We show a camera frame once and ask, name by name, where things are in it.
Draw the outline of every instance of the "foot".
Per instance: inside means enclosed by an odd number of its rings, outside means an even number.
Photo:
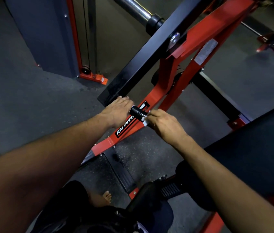
[[[111,203],[111,193],[109,193],[109,191],[106,191],[103,195],[102,195],[109,203]]]

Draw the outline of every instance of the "screw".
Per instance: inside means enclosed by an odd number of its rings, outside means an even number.
[[[172,48],[180,39],[180,33],[176,32],[170,39],[168,48]]]

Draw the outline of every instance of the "left hand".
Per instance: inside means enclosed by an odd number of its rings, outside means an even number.
[[[101,114],[107,115],[110,126],[113,128],[118,128],[124,125],[128,113],[134,102],[129,99],[129,97],[122,98],[119,96],[115,101],[108,105]]]

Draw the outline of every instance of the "white label sticker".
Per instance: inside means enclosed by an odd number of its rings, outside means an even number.
[[[210,39],[201,49],[201,51],[197,54],[194,61],[201,65],[205,59],[210,55],[213,49],[217,46],[218,42],[215,39]]]

